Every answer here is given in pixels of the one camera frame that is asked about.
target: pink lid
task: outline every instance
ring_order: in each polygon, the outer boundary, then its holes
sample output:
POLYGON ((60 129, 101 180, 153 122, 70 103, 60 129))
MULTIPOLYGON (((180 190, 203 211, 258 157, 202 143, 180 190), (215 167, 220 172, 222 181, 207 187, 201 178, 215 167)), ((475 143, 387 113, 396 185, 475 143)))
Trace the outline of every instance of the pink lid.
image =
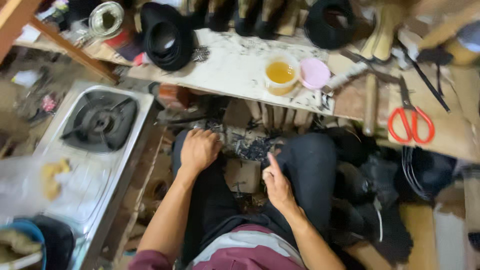
POLYGON ((330 78, 327 65, 316 58, 305 58, 300 62, 300 81, 308 89, 322 88, 330 78))

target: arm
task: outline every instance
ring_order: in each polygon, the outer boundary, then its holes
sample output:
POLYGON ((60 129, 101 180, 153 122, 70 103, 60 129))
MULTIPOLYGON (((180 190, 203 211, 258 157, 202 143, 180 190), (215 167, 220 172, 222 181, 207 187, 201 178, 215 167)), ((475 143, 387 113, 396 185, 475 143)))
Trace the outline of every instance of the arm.
POLYGON ((300 255, 310 270, 344 270, 345 266, 310 223, 297 205, 290 187, 274 156, 268 153, 270 166, 263 172, 268 198, 292 228, 300 255))
POLYGON ((198 174, 216 160, 221 146, 218 134, 210 130, 188 132, 177 177, 148 224, 137 251, 159 251, 173 264, 185 235, 193 184, 198 174))

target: yellow liquid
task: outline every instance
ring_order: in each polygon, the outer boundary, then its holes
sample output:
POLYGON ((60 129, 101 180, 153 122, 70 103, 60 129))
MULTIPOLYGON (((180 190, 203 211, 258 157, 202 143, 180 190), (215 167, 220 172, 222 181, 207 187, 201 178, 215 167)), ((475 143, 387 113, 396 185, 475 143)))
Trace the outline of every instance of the yellow liquid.
POLYGON ((295 71, 293 70, 292 66, 284 62, 271 63, 267 67, 266 73, 270 80, 278 84, 289 82, 293 80, 293 77, 295 77, 295 71))

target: blue bucket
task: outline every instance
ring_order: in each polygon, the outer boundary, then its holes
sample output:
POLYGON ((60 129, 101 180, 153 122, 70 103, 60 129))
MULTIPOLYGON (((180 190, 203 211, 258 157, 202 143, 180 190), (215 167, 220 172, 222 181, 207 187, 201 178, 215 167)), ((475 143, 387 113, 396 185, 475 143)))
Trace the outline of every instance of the blue bucket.
POLYGON ((21 231, 33 241, 42 244, 42 270, 45 270, 45 267, 47 266, 47 249, 45 248, 45 238, 43 237, 40 229, 35 224, 27 220, 16 220, 8 225, 2 226, 0 229, 5 228, 21 231))

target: workbench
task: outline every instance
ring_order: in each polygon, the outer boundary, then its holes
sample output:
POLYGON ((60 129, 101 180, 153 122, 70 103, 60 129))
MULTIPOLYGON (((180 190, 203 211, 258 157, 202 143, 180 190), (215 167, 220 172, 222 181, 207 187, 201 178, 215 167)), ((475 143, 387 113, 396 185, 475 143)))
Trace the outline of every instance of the workbench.
MULTIPOLYGON (((209 47, 209 59, 203 63, 190 63, 178 72, 165 72, 160 68, 145 64, 132 67, 128 76, 171 83, 209 93, 256 100, 271 105, 320 112, 324 115, 363 120, 365 100, 365 78, 358 78, 336 91, 329 105, 331 110, 319 110, 312 91, 300 83, 291 94, 275 96, 264 87, 263 60, 274 52, 287 51, 299 60, 316 57, 324 61, 333 74, 344 72, 353 62, 336 51, 315 48, 298 28, 295 36, 280 36, 278 40, 265 41, 257 37, 240 37, 234 32, 216 33, 209 29, 196 30, 200 45, 209 47)), ((62 47, 40 36, 35 42, 19 42, 15 45, 29 48, 66 53, 62 47)), ((120 65, 132 65, 114 50, 100 41, 83 48, 90 57, 120 65)), ((385 125, 388 119, 387 85, 380 85, 378 123, 385 125)))
MULTIPOLYGON (((332 74, 342 73, 353 65, 351 60, 341 56, 338 51, 327 51, 312 46, 301 29, 298 28, 292 37, 280 36, 274 41, 265 41, 257 37, 240 37, 234 32, 216 33, 209 29, 200 29, 195 32, 199 45, 208 46, 210 50, 207 61, 197 64, 192 62, 177 72, 166 72, 152 64, 145 64, 132 67, 128 76, 186 86, 213 94, 256 100, 275 106, 363 121, 365 76, 359 76, 336 90, 329 104, 330 110, 319 110, 316 106, 315 94, 300 84, 293 94, 286 96, 275 96, 265 89, 263 59, 275 52, 287 51, 299 60, 316 57, 327 64, 332 74)), ((16 45, 64 52, 61 47, 44 37, 40 37, 34 43, 17 43, 16 45)), ((131 65, 130 62, 99 41, 88 45, 83 51, 95 59, 131 65)), ((434 69, 427 65, 421 67, 435 85, 434 69)), ((420 106, 435 125, 436 133, 433 141, 421 147, 480 162, 480 144, 478 143, 480 140, 477 138, 477 130, 480 128, 478 114, 480 79, 478 73, 473 69, 451 67, 450 70, 451 75, 442 80, 442 87, 445 101, 452 110, 451 113, 443 110, 413 69, 401 71, 395 68, 391 74, 405 77, 407 85, 411 89, 410 98, 413 105, 420 106)), ((386 128, 390 112, 400 106, 399 87, 379 82, 378 93, 377 124, 386 128)), ((422 122, 419 121, 421 137, 423 133, 427 132, 422 122)), ((400 118, 394 121, 394 128, 400 136, 404 135, 400 118)), ((391 136, 389 136, 389 140, 396 143, 391 136)))

